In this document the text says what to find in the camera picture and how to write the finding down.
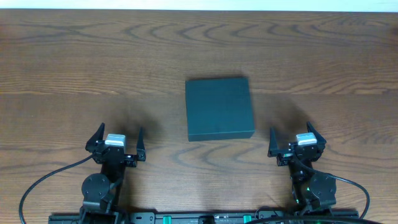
teal box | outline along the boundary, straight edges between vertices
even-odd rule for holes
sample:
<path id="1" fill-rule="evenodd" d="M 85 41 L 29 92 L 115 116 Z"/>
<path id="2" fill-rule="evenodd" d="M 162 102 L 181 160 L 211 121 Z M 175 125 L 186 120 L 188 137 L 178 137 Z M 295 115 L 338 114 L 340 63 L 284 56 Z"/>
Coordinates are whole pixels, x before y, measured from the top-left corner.
<path id="1" fill-rule="evenodd" d="M 247 78 L 187 81 L 185 100 L 189 141 L 244 139 L 254 134 Z"/>

wooden table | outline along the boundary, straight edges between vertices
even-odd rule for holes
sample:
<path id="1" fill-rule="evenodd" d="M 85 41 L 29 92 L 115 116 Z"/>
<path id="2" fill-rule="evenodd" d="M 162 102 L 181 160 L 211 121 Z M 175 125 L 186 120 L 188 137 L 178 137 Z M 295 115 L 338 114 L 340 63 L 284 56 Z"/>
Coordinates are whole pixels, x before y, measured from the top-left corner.
<path id="1" fill-rule="evenodd" d="M 147 162 L 128 169 L 121 205 L 134 210 L 255 210 L 292 203 L 287 167 L 267 157 L 269 127 L 328 141 L 314 167 L 362 184 L 366 218 L 398 222 L 397 14 L 2 10 L 0 217 L 18 223 L 25 190 L 88 156 L 101 122 L 146 129 Z M 251 139 L 188 142 L 185 81 L 249 78 Z M 93 161 L 28 196 L 28 223 L 77 212 Z M 365 197 L 337 183 L 338 208 Z"/>

box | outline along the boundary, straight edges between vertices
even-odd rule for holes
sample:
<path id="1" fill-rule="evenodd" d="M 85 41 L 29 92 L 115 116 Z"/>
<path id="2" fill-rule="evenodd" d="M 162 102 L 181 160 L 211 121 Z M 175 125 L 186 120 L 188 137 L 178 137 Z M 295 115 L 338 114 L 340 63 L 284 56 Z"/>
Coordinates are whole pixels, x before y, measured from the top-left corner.
<path id="1" fill-rule="evenodd" d="M 250 138 L 254 119 L 247 78 L 185 83 L 188 140 Z"/>

wood grain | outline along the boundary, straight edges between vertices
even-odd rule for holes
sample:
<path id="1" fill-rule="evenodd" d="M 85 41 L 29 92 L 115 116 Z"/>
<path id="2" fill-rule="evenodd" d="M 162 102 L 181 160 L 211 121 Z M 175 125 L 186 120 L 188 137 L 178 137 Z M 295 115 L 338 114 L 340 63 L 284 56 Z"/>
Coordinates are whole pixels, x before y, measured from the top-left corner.
<path id="1" fill-rule="evenodd" d="M 328 140 L 314 167 L 362 184 L 366 218 L 398 222 L 396 14 L 2 10 L 0 217 L 18 223 L 31 183 L 87 156 L 100 122 L 147 162 L 127 171 L 130 210 L 254 210 L 292 203 L 289 172 L 267 158 L 268 129 L 287 138 L 312 121 Z M 185 81 L 249 78 L 251 139 L 188 142 Z M 28 223 L 77 212 L 89 161 L 38 185 Z M 338 183 L 337 207 L 364 208 Z"/>

white wall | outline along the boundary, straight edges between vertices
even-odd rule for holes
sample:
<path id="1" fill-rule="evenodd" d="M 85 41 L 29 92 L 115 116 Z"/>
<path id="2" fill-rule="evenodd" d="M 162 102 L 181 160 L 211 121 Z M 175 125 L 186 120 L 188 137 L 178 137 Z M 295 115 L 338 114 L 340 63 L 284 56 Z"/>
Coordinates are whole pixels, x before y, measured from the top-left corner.
<path id="1" fill-rule="evenodd" d="M 398 12 L 398 0 L 0 0 L 0 8 Z"/>

